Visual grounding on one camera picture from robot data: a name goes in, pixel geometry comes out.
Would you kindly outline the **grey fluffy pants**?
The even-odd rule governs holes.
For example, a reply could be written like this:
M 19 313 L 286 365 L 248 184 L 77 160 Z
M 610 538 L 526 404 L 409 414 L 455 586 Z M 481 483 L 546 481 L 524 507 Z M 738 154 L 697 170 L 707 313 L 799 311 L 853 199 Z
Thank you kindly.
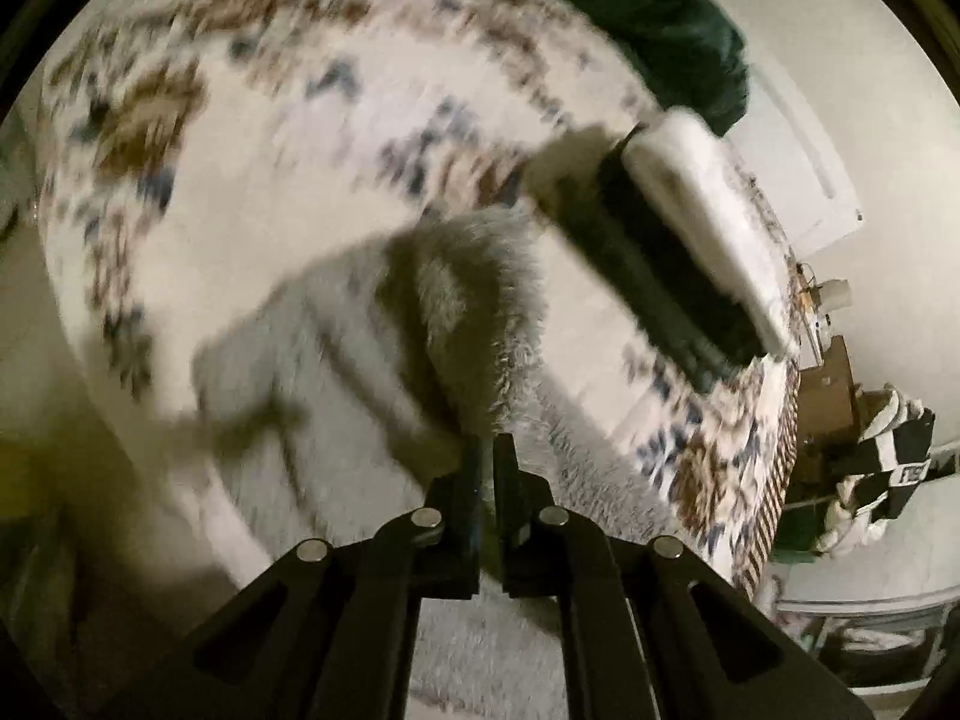
M 536 245 L 517 211 L 425 221 L 309 266 L 197 353 L 221 483 L 267 553 L 370 538 L 498 433 L 606 532 L 669 523 L 545 366 Z

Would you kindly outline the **white open shelf unit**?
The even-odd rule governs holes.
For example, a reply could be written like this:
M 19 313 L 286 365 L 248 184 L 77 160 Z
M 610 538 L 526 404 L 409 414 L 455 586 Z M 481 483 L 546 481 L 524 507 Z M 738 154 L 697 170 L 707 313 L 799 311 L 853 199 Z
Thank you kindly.
M 919 486 L 877 543 L 814 562 L 771 562 L 761 600 L 773 611 L 820 619 L 892 622 L 912 617 L 942 637 L 958 601 L 958 478 Z

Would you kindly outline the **black white jacket pile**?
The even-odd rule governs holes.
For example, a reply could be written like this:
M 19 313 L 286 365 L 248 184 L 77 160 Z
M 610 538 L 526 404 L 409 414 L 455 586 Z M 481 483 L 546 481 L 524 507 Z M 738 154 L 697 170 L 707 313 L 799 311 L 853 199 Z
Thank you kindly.
M 833 494 L 812 546 L 819 556 L 844 556 L 880 541 L 931 466 L 935 414 L 921 400 L 887 383 L 859 390 L 856 406 L 859 436 L 823 447 Z

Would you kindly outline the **brown cardboard box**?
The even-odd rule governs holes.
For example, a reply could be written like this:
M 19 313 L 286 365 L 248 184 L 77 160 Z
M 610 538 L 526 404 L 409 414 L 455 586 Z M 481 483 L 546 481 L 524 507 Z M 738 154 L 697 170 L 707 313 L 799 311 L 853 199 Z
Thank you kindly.
M 856 405 L 856 383 L 848 346 L 841 335 L 818 367 L 800 372 L 797 397 L 797 458 L 793 480 L 822 483 L 823 450 L 854 444 L 861 434 Z

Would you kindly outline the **folded cream and black clothes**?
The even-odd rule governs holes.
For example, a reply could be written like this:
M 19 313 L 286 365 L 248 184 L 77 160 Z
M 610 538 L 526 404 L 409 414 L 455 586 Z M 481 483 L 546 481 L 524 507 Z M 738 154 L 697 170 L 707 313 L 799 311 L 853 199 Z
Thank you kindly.
M 726 145 L 672 107 L 623 137 L 600 125 L 545 143 L 526 192 L 700 394 L 797 351 L 786 259 Z

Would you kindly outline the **floral cream bed blanket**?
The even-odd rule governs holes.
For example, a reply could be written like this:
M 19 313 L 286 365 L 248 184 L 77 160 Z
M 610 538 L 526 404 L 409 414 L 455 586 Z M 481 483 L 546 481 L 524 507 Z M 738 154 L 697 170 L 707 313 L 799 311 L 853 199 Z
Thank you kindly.
M 350 247 L 512 210 L 537 238 L 548 372 L 665 505 L 652 533 L 751 592 L 796 456 L 797 351 L 700 394 L 523 183 L 553 138 L 669 109 L 566 0 L 109 7 L 47 62 L 37 213 L 130 518 L 166 512 L 202 569 L 252 582 L 279 554 L 221 483 L 197 353 Z

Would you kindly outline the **dark green garment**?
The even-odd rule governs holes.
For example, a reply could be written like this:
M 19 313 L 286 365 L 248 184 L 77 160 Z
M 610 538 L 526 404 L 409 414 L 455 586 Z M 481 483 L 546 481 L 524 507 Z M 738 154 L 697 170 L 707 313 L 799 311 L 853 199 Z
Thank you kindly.
M 745 37 L 715 0 L 566 0 L 617 43 L 659 106 L 722 137 L 747 112 Z

